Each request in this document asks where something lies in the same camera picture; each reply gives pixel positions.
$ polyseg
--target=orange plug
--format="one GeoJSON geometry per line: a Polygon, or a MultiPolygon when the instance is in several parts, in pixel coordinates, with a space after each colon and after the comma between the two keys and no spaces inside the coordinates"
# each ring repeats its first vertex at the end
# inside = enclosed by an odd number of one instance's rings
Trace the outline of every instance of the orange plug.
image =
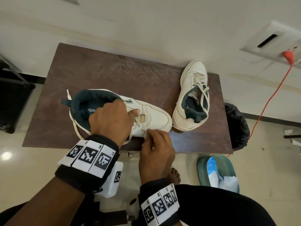
{"type": "Polygon", "coordinates": [[[284,58],[288,61],[288,63],[290,65],[294,64],[294,62],[295,62],[294,53],[292,51],[284,51],[282,53],[282,55],[284,56],[284,58]]]}

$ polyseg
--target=white sneaker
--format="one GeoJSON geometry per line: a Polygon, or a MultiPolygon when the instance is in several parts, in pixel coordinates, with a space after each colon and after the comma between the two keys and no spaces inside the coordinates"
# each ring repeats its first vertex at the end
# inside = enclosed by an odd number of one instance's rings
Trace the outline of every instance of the white sneaker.
{"type": "Polygon", "coordinates": [[[73,99],[71,99],[68,90],[67,93],[68,99],[62,99],[62,104],[70,107],[69,115],[73,121],[75,132],[82,140],[84,138],[78,132],[77,127],[91,135],[89,116],[98,107],[102,107],[107,102],[113,102],[115,99],[123,100],[127,111],[132,109],[140,110],[140,113],[135,118],[129,140],[124,144],[127,144],[133,136],[145,138],[147,129],[160,129],[169,132],[172,127],[170,115],[159,107],[133,98],[120,96],[107,89],[85,89],[78,92],[73,99]]]}
{"type": "Polygon", "coordinates": [[[192,61],[184,69],[181,79],[181,92],[172,114],[172,124],[180,131],[190,131],[208,119],[209,87],[205,65],[192,61]]]}

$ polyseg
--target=wooden table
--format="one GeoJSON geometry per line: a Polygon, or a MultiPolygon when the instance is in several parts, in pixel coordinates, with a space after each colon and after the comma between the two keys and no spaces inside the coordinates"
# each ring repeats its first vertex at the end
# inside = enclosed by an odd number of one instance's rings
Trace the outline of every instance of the wooden table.
{"type": "MultiPolygon", "coordinates": [[[[119,95],[158,106],[170,115],[180,94],[183,68],[60,43],[53,58],[23,147],[72,148],[78,137],[61,105],[83,89],[109,89],[119,95]]],[[[208,120],[189,132],[174,128],[176,152],[232,154],[223,95],[217,74],[208,74],[208,120]]],[[[133,138],[121,150],[139,151],[143,138],[133,138]]]]}

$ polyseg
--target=tiled floor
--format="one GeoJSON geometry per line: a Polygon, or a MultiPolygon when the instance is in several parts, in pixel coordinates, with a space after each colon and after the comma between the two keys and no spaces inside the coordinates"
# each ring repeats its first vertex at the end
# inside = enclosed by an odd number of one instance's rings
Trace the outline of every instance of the tiled floor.
{"type": "MultiPolygon", "coordinates": [[[[42,85],[37,85],[16,132],[0,132],[0,212],[34,196],[53,177],[56,163],[69,151],[21,147],[41,90],[42,85]]],[[[248,124],[252,128],[255,121],[248,120],[248,124]]],[[[301,222],[300,148],[282,137],[283,129],[287,128],[259,122],[248,146],[229,157],[239,178],[241,194],[263,205],[279,226],[300,225],[301,222]]],[[[181,174],[182,183],[199,185],[198,156],[177,154],[173,166],[181,174]]],[[[129,159],[127,153],[122,153],[119,160],[124,162],[124,169],[116,196],[95,198],[101,199],[100,209],[105,212],[125,209],[126,203],[138,194],[139,154],[129,159]]]]}

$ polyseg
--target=white wall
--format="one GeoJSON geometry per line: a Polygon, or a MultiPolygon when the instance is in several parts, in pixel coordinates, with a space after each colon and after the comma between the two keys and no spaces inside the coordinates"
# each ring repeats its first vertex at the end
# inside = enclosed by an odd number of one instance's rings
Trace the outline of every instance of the white wall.
{"type": "MultiPolygon", "coordinates": [[[[1,0],[0,53],[38,76],[59,42],[177,66],[203,60],[225,101],[260,114],[288,66],[239,48],[272,20],[301,30],[300,9],[301,0],[1,0]]],[[[265,116],[301,122],[300,79],[294,68],[265,116]]]]}

